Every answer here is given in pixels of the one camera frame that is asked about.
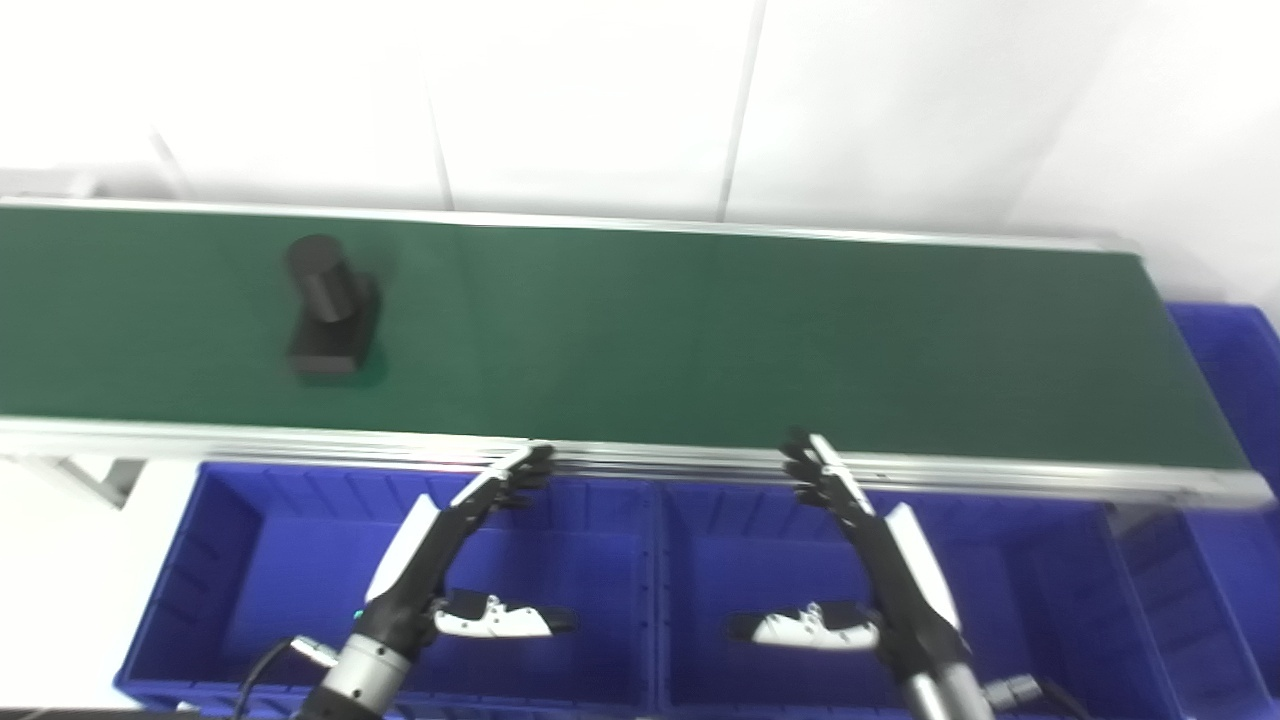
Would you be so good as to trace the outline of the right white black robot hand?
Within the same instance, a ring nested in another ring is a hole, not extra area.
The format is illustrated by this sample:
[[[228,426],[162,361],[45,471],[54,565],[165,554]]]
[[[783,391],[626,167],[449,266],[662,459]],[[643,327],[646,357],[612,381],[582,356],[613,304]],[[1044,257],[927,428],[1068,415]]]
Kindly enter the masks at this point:
[[[735,612],[730,638],[820,652],[876,652],[897,682],[941,678],[972,651],[929,541],[909,503],[876,510],[824,436],[794,429],[781,446],[795,498],[824,509],[852,546],[870,602],[812,601],[769,612]]]

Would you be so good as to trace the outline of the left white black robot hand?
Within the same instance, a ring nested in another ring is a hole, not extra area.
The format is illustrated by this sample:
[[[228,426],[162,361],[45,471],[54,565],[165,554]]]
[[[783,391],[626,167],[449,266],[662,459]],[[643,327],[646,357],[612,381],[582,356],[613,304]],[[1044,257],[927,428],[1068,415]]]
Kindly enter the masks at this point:
[[[416,660],[440,634],[522,639],[575,632],[579,620],[568,609],[445,588],[445,577],[465,542],[493,510],[526,507],[521,491],[545,486],[554,455],[550,445],[530,445],[494,461],[444,506],[430,496],[416,501],[374,573],[355,635]]]

